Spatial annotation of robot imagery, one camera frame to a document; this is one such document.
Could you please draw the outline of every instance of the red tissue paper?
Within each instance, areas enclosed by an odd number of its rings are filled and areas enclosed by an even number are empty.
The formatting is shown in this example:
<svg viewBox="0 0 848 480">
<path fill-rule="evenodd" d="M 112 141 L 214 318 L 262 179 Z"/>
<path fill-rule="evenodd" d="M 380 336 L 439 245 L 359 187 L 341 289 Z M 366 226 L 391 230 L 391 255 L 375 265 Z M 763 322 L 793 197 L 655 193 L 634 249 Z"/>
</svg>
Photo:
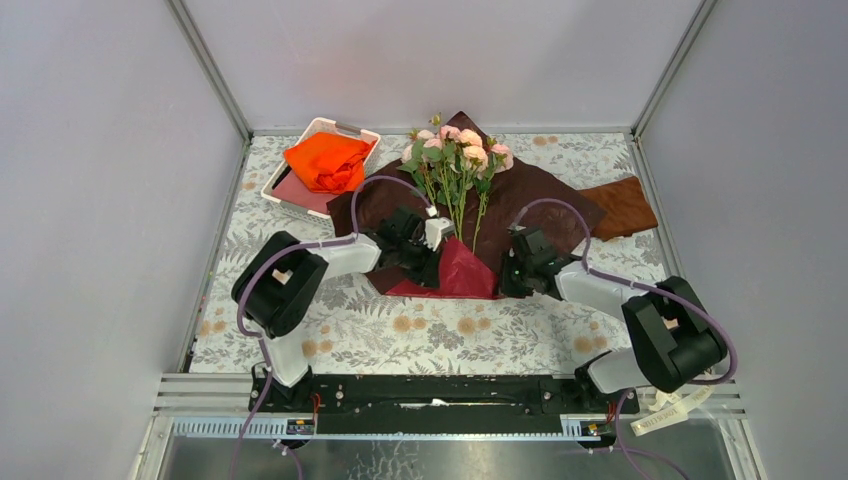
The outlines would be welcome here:
<svg viewBox="0 0 848 480">
<path fill-rule="evenodd" d="M 386 295 L 398 297 L 474 298 L 493 300 L 498 278 L 456 237 L 442 247 L 439 260 L 439 288 L 424 288 L 403 279 Z"/>
</svg>

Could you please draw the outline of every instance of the gray wall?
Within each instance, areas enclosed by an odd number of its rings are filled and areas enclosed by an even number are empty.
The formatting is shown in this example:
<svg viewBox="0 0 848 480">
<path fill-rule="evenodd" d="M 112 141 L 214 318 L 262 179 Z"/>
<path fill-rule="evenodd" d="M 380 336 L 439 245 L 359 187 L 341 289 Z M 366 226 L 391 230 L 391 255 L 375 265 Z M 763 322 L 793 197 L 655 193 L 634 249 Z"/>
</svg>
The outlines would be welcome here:
<svg viewBox="0 0 848 480">
<path fill-rule="evenodd" d="M 848 3 L 720 2 L 644 145 L 772 480 L 846 478 Z"/>
<path fill-rule="evenodd" d="M 124 478 L 240 141 L 165 2 L 0 8 L 0 478 Z"/>
<path fill-rule="evenodd" d="M 698 0 L 189 0 L 257 129 L 630 125 Z"/>
</svg>

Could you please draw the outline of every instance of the table surface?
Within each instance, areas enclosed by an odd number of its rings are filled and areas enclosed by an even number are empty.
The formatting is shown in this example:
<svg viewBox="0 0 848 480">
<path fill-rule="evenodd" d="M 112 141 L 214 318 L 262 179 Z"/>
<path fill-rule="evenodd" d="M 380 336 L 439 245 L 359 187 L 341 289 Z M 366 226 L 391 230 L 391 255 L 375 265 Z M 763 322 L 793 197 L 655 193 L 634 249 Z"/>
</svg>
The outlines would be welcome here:
<svg viewBox="0 0 848 480">
<path fill-rule="evenodd" d="M 634 175 L 623 134 L 496 135 L 516 156 L 576 189 Z M 328 238 L 325 226 L 288 216 L 260 197 L 294 136 L 255 137 L 219 261 L 200 312 L 192 373 L 244 373 L 261 360 L 236 326 L 230 289 L 271 234 Z M 400 157 L 408 139 L 383 136 L 376 167 Z M 592 241 L 591 263 L 657 281 L 666 274 L 653 231 Z M 561 374 L 629 345 L 623 324 L 591 308 L 548 297 L 438 300 L 379 295 L 363 275 L 324 282 L 306 318 L 304 354 L 316 373 Z"/>
</svg>

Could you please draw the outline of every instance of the basket handle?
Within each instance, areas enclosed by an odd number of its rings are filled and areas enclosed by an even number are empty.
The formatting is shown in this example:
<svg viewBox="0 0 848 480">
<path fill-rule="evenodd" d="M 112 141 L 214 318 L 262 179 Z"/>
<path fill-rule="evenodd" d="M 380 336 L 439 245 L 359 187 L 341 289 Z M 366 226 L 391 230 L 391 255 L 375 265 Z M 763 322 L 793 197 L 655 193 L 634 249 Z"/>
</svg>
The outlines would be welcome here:
<svg viewBox="0 0 848 480">
<path fill-rule="evenodd" d="M 353 125 L 348 125 L 348 124 L 342 123 L 342 122 L 336 122 L 336 128 L 339 129 L 339 130 L 345 130 L 345 131 L 351 132 L 351 133 L 361 133 L 362 132 L 361 128 L 354 127 Z"/>
</svg>

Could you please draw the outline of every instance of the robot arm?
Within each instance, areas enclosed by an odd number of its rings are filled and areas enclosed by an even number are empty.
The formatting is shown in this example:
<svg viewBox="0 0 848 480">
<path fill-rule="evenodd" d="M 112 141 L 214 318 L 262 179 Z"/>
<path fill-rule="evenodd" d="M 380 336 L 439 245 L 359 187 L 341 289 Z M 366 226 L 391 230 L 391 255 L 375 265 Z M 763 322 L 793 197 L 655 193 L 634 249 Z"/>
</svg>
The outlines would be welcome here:
<svg viewBox="0 0 848 480">
<path fill-rule="evenodd" d="M 399 266 L 414 283 L 436 288 L 441 246 L 453 232 L 448 219 L 423 220 L 401 207 L 376 231 L 350 234 L 323 244 L 311 242 L 317 247 L 293 251 L 261 273 L 245 302 L 245 316 L 262 329 L 277 382 L 290 387 L 309 371 L 301 350 L 305 337 L 300 323 L 323 280 Z M 236 280 L 231 292 L 233 300 L 238 303 L 247 283 L 268 259 L 299 243 L 287 232 L 272 235 Z"/>
<path fill-rule="evenodd" d="M 245 308 L 246 316 L 263 330 L 275 379 L 290 387 L 309 371 L 301 351 L 303 329 L 298 326 L 323 279 L 400 266 L 413 282 L 437 287 L 440 246 L 452 233 L 447 219 L 425 221 L 401 208 L 375 232 L 334 239 L 335 246 L 298 250 L 276 262 L 261 275 Z M 575 371 L 587 400 L 600 401 L 642 385 L 673 392 L 727 355 L 721 336 L 693 312 L 655 293 L 589 275 L 578 257 L 561 256 L 538 228 L 515 231 L 512 237 L 513 249 L 503 257 L 502 294 L 522 298 L 538 292 L 579 302 L 627 325 L 631 348 L 602 354 Z M 286 232 L 272 236 L 237 280 L 233 299 L 241 298 L 268 258 L 296 243 Z M 701 306 L 682 278 L 670 277 L 657 286 Z M 676 319 L 679 326 L 668 330 L 663 318 Z"/>
<path fill-rule="evenodd" d="M 513 250 L 503 258 L 501 291 L 513 297 L 532 292 L 578 302 L 618 318 L 632 347 L 604 353 L 578 368 L 575 376 L 589 395 L 601 397 L 625 388 L 653 385 L 673 392 L 727 355 L 721 336 L 694 312 L 656 293 L 646 293 L 587 273 L 580 258 L 562 257 L 538 228 L 515 231 Z M 689 283 L 670 277 L 657 284 L 703 306 Z M 663 319 L 676 319 L 669 330 Z"/>
</svg>

